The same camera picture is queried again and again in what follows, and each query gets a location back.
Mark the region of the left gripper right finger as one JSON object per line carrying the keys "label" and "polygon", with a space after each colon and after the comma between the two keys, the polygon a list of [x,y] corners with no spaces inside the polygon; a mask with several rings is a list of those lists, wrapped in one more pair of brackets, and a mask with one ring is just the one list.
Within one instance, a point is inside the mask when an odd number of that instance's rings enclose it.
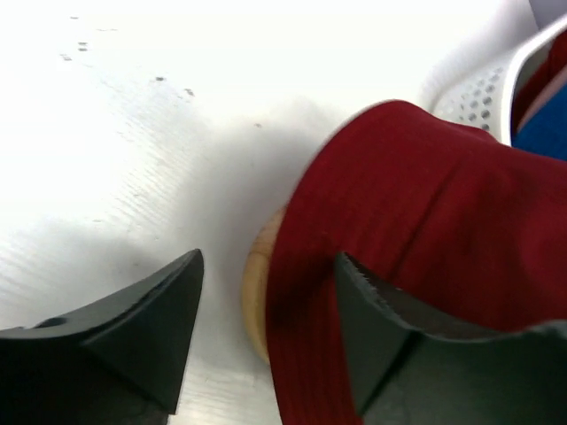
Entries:
{"label": "left gripper right finger", "polygon": [[365,423],[565,423],[564,321],[498,332],[424,303],[346,253],[334,272],[353,403]]}

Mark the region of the white perforated plastic basket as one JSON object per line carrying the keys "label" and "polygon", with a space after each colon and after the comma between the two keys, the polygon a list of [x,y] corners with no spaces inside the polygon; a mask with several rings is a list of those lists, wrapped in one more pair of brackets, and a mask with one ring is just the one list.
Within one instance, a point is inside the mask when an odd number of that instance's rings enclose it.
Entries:
{"label": "white perforated plastic basket", "polygon": [[513,101],[548,57],[555,39],[565,31],[563,15],[450,85],[434,100],[429,112],[442,120],[481,128],[510,146]]}

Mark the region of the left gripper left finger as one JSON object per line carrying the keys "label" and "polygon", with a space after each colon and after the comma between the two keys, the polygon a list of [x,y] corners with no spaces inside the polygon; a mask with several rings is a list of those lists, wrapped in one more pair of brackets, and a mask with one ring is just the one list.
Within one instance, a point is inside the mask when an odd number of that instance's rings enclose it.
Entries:
{"label": "left gripper left finger", "polygon": [[201,250],[32,328],[1,332],[3,424],[166,424],[204,277]]}

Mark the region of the blue bucket hat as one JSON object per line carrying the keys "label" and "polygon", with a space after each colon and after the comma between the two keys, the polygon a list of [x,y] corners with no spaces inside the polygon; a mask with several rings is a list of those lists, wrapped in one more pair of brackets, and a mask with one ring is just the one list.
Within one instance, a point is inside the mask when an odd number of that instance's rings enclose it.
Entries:
{"label": "blue bucket hat", "polygon": [[519,130],[512,146],[566,160],[566,87],[554,94]]}

